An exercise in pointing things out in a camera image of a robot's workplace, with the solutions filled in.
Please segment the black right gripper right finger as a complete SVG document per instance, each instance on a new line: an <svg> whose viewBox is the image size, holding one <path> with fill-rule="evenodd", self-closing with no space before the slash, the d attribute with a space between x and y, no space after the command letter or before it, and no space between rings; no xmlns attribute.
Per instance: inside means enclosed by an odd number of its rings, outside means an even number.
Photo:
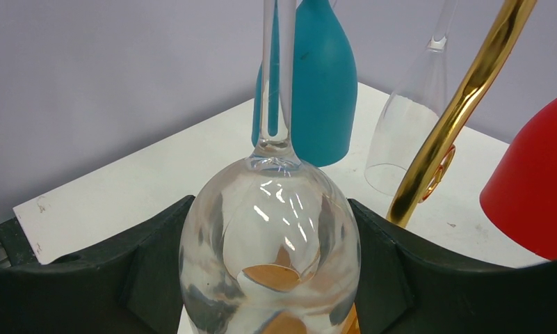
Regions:
<svg viewBox="0 0 557 334"><path fill-rule="evenodd" d="M483 262L350 206L361 238L361 333L557 333L557 260Z"/></svg>

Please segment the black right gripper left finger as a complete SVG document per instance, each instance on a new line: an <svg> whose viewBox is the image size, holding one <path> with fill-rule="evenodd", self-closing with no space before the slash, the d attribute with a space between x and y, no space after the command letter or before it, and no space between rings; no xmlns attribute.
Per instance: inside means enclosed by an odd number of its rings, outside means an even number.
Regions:
<svg viewBox="0 0 557 334"><path fill-rule="evenodd" d="M176 333L179 241L193 200L50 264L0 269L0 333Z"/></svg>

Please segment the gold spiral rack wooden base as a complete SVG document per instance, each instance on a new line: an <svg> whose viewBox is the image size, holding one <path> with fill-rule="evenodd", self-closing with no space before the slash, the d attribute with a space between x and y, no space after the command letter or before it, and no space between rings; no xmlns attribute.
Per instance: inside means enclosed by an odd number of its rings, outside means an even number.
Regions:
<svg viewBox="0 0 557 334"><path fill-rule="evenodd" d="M534 0L503 3L471 67L402 179L387 215L381 216L386 221L406 230L417 205L439 183L451 162L454 140L501 71L534 6ZM355 303L350 315L355 318L354 331L361 333Z"/></svg>

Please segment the small clear wine glass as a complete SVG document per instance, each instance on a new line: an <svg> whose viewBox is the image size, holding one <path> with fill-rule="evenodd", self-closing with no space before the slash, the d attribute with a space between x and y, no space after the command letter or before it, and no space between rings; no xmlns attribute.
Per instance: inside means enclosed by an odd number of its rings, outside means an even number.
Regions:
<svg viewBox="0 0 557 334"><path fill-rule="evenodd" d="M259 137L198 193L179 247L195 333L343 333L360 236L334 182L291 143L295 1L264 2Z"/></svg>

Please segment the red plastic goblet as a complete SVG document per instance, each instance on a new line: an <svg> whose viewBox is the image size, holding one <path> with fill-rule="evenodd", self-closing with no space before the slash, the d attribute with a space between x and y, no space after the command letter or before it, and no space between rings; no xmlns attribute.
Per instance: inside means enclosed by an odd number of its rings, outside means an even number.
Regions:
<svg viewBox="0 0 557 334"><path fill-rule="evenodd" d="M522 127L479 200L506 236L557 260L557 98Z"/></svg>

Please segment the clear champagne flute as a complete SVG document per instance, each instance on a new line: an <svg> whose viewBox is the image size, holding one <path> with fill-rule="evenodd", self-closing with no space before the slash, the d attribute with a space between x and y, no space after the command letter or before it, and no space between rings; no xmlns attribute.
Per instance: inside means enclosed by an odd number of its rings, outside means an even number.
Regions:
<svg viewBox="0 0 557 334"><path fill-rule="evenodd" d="M393 196L447 106L446 44L459 1L446 0L423 51L393 89L371 139L364 176Z"/></svg>

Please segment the blue plastic goblet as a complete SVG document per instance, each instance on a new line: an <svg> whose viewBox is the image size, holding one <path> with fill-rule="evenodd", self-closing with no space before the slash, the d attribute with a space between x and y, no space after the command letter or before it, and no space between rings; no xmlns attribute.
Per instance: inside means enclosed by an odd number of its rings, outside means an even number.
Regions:
<svg viewBox="0 0 557 334"><path fill-rule="evenodd" d="M357 101L350 43L329 1L265 1L252 159L270 168L344 158Z"/></svg>

